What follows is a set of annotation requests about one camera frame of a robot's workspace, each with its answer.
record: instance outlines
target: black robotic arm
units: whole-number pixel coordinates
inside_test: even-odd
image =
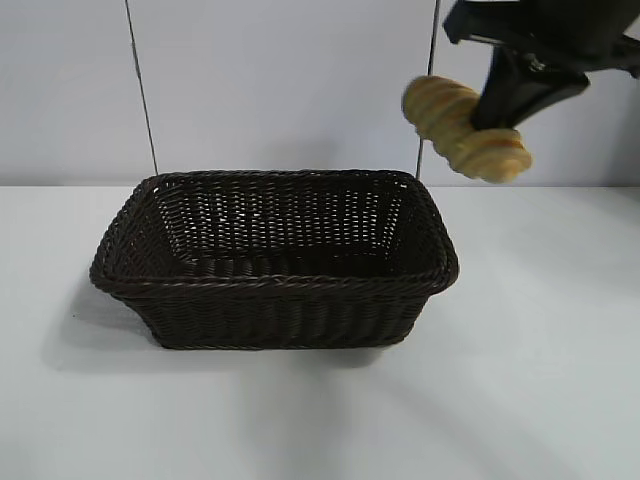
[[[459,0],[444,24],[449,39],[494,47],[474,127],[514,127],[582,93],[586,72],[640,77],[640,41],[624,35],[639,15],[640,0]]]

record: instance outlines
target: dark brown wicker basket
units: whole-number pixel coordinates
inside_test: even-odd
[[[353,170],[147,179],[90,277],[164,347],[263,349],[397,343],[457,273],[420,182]]]

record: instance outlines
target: basket rim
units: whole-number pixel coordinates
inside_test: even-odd
[[[189,289],[197,288],[216,288],[216,289],[228,289],[228,288],[259,288],[259,287],[275,287],[275,288],[298,288],[309,287],[316,285],[318,287],[335,288],[335,287],[371,287],[371,286],[384,286],[384,285],[399,285],[399,284],[414,284],[416,287],[429,284],[433,288],[429,289],[432,293],[438,293],[451,286],[458,277],[459,264],[457,255],[455,253],[453,244],[447,233],[446,227],[442,222],[440,213],[437,208],[430,211],[431,215],[435,215],[434,222],[440,227],[437,229],[437,238],[442,245],[442,257],[440,258],[439,265],[436,268],[432,268],[428,271],[411,273],[411,274],[399,274],[399,275],[385,275],[385,276],[372,276],[372,277],[358,277],[358,276],[331,276],[331,275],[261,275],[261,276],[124,276],[110,274],[105,271],[105,267],[108,265],[108,258],[110,254],[102,252],[107,238],[110,236],[113,238],[116,234],[116,229],[121,227],[123,223],[135,218],[136,206],[140,203],[140,200],[146,195],[149,195],[153,190],[166,179],[205,179],[205,178],[224,178],[224,177],[237,177],[237,176],[258,176],[258,177],[361,177],[361,178],[397,178],[406,181],[409,188],[416,188],[420,191],[420,194],[425,196],[426,199],[433,203],[433,199],[426,189],[425,185],[417,180],[413,175],[398,170],[201,170],[193,172],[170,172],[160,175],[154,175],[143,180],[134,190],[131,197],[127,200],[127,203],[122,207],[116,218],[111,222],[107,231],[105,232],[98,252],[93,259],[90,268],[91,281],[99,285],[99,287],[107,292],[115,292],[121,290],[121,288],[127,287],[149,287],[164,289],[177,289],[180,287],[188,287]],[[129,211],[126,211],[127,206],[133,207]]]

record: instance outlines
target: white tabletop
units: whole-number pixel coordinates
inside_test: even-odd
[[[0,479],[640,478],[640,190],[437,188],[384,351],[173,352],[87,269],[130,193],[0,189]]]

